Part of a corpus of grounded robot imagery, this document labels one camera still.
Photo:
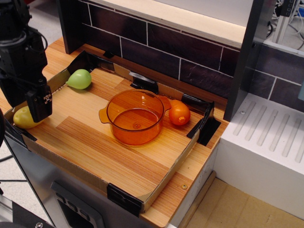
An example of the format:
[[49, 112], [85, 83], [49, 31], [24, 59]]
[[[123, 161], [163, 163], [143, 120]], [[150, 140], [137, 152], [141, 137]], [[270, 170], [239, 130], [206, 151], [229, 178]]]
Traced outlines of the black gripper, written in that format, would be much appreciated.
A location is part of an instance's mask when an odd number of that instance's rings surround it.
[[47, 47], [34, 28], [0, 30], [0, 87], [11, 107], [27, 101], [35, 123], [52, 115], [52, 93], [42, 74]]

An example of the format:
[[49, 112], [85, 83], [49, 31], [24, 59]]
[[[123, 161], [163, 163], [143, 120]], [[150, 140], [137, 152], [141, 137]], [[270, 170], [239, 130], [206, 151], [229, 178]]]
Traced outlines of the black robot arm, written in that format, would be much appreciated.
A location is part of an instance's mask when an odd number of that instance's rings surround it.
[[27, 102], [38, 123], [52, 114], [52, 93], [42, 74], [48, 43], [30, 19], [24, 1], [0, 2], [0, 87], [12, 107]]

